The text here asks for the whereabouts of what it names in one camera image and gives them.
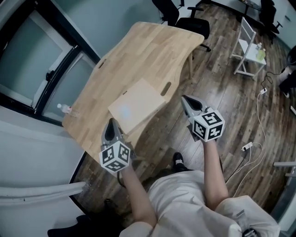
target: white t-shirt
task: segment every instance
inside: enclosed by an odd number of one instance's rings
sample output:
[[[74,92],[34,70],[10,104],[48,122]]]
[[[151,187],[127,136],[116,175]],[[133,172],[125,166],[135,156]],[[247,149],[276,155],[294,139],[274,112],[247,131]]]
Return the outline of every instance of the white t-shirt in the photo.
[[[238,225],[241,222],[236,216],[243,210],[242,222],[262,237],[279,235],[275,220],[249,196],[226,199],[215,211],[207,208],[201,171],[160,178],[148,194],[157,215],[156,226],[135,222],[122,231],[120,237],[241,237],[242,229]]]

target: white pipe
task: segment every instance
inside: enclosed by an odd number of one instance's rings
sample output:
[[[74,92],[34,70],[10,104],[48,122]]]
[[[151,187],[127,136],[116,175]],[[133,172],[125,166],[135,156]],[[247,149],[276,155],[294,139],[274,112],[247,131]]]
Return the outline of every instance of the white pipe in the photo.
[[[71,184],[63,184],[50,187],[0,187],[0,197],[31,197],[53,193],[65,192],[73,189],[82,188],[86,185],[85,182],[77,182]]]
[[[20,198],[17,198],[17,199],[4,198],[4,199],[0,199],[0,206],[14,206],[14,205],[22,205],[22,204],[41,202],[41,201],[54,200],[57,198],[68,197],[81,192],[82,192],[82,188],[76,189],[76,190],[70,190],[62,193],[54,193],[54,194],[49,194],[45,196],[39,196],[39,197],[29,197],[29,198],[21,198],[21,199]]]

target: black shoe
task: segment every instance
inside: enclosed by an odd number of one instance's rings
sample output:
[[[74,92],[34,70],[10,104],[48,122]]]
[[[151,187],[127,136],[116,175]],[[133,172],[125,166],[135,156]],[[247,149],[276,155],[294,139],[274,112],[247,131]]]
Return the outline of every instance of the black shoe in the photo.
[[[184,164],[183,156],[181,155],[180,152],[175,152],[175,154],[173,155],[173,162],[174,162],[173,166],[177,164]]]

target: black window frame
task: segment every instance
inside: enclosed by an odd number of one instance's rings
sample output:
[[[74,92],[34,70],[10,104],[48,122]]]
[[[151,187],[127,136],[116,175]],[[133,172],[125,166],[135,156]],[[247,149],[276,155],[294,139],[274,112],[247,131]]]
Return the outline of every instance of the black window frame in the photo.
[[[0,106],[34,119],[61,126],[61,122],[42,115],[52,92],[70,64],[81,52],[84,52],[95,64],[99,62],[100,58],[50,0],[26,0],[16,9],[0,29],[0,60],[6,45],[34,10],[36,10],[72,46],[72,49],[67,53],[56,70],[53,71],[52,74],[47,75],[47,86],[43,90],[35,109],[2,93],[0,93]]]

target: power plug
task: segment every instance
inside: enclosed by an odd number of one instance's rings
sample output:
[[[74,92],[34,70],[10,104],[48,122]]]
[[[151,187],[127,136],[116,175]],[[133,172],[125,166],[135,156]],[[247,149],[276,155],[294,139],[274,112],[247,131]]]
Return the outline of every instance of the power plug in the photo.
[[[264,89],[262,89],[262,90],[260,91],[260,94],[264,94],[264,93],[266,93],[266,92],[267,92],[267,89],[264,88]]]
[[[253,143],[252,143],[252,142],[248,143],[247,145],[244,145],[244,146],[241,148],[241,150],[242,150],[242,151],[248,150],[251,146],[253,146]]]

